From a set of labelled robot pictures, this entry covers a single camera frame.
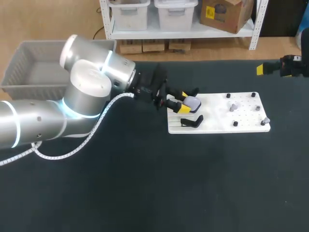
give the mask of white pegboard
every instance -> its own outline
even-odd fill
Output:
[[[227,98],[226,93],[198,94],[201,100],[201,107],[195,113],[176,114],[168,109],[168,127],[171,134],[211,134],[211,133],[250,133],[268,132],[270,124],[261,125],[266,117],[260,96],[256,93],[251,97],[249,93],[230,93]],[[168,95],[168,99],[177,101],[173,96]],[[238,109],[230,112],[230,107],[235,104]],[[198,128],[184,127],[180,123],[181,118],[196,121],[203,115],[204,120]]]
[[[268,0],[261,0],[260,6],[258,8],[259,10],[257,11],[257,14],[256,14],[255,25],[253,29],[253,34],[252,34],[249,50],[256,49],[257,42],[259,40],[259,36],[261,33],[261,28],[263,25],[267,5],[268,5]]]

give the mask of brown box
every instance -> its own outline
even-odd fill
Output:
[[[121,54],[141,53],[141,40],[122,40],[119,48]]]
[[[251,17],[254,0],[203,0],[201,24],[237,34]]]
[[[190,39],[172,39],[169,40],[169,50],[173,52],[189,53],[191,49]]]
[[[143,52],[162,52],[164,50],[164,40],[143,40]]]

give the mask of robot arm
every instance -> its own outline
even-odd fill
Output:
[[[176,113],[195,113],[198,89],[189,93],[167,86],[167,73],[158,66],[152,76],[137,73],[135,63],[72,35],[60,57],[70,82],[59,101],[1,101],[0,148],[16,147],[58,137],[85,137],[96,124],[111,96],[134,93],[135,99],[168,107]],[[167,94],[183,101],[167,100]],[[186,122],[187,126],[201,123]]]
[[[309,28],[303,30],[301,35],[302,56],[287,55],[277,62],[265,62],[257,67],[257,75],[272,74],[280,71],[280,76],[309,77]]]

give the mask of black mat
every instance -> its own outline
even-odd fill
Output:
[[[269,133],[171,135],[165,110],[120,100],[74,157],[31,154],[0,168],[0,231],[308,231],[309,79],[256,77],[261,63],[163,65],[176,87],[259,92]],[[79,143],[58,139],[41,151]]]

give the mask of yellow object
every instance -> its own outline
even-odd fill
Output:
[[[214,19],[214,7],[206,7],[206,18]]]
[[[179,114],[187,114],[191,111],[191,108],[182,104],[182,107],[180,108],[180,110],[178,111]]]
[[[258,75],[258,76],[264,75],[264,73],[263,73],[263,65],[262,64],[256,68],[256,75]]]

